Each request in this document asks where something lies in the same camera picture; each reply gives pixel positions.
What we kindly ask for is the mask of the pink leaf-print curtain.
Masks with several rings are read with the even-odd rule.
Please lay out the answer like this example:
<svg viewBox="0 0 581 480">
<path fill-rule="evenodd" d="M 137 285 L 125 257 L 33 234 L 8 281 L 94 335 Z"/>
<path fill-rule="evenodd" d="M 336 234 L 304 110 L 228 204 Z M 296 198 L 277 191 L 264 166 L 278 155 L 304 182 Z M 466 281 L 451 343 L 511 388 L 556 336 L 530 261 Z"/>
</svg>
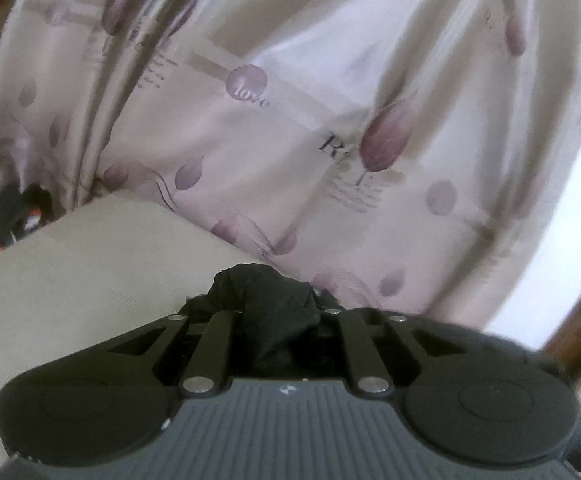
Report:
<svg viewBox="0 0 581 480">
<path fill-rule="evenodd" d="M 143 195 L 348 307 L 479 326 L 581 149 L 581 0 L 16 0 L 0 189 Z"/>
</svg>

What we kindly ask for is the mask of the black jacket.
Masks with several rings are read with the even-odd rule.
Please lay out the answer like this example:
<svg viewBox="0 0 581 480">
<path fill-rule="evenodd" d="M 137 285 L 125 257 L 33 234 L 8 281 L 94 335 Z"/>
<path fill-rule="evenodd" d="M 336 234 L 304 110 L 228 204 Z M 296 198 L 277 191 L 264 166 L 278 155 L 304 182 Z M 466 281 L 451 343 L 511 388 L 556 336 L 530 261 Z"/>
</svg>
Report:
<svg viewBox="0 0 581 480">
<path fill-rule="evenodd" d="M 420 316 L 396 323 L 394 312 L 370 306 L 347 310 L 329 290 L 286 278 L 264 264 L 219 272 L 208 292 L 187 299 L 181 309 L 194 324 L 207 324 L 223 311 L 236 315 L 228 350 L 228 372 L 234 377 L 338 378 L 356 385 L 349 341 L 338 325 L 349 316 L 369 337 L 384 377 L 397 389 L 420 376 L 425 360 L 446 356 L 477 356 L 488 363 L 506 359 L 560 382 L 566 379 L 563 366 L 513 341 Z"/>
</svg>

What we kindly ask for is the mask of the pile of colourful clothes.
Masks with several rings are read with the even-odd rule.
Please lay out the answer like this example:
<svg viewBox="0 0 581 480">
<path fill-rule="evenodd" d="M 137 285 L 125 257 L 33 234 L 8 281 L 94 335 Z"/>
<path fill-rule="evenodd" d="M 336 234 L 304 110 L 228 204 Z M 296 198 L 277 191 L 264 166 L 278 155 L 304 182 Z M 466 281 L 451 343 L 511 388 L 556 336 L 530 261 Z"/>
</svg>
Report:
<svg viewBox="0 0 581 480">
<path fill-rule="evenodd" d="M 55 218 L 51 194 L 40 185 L 23 191 L 17 183 L 0 192 L 0 252 L 15 245 Z"/>
</svg>

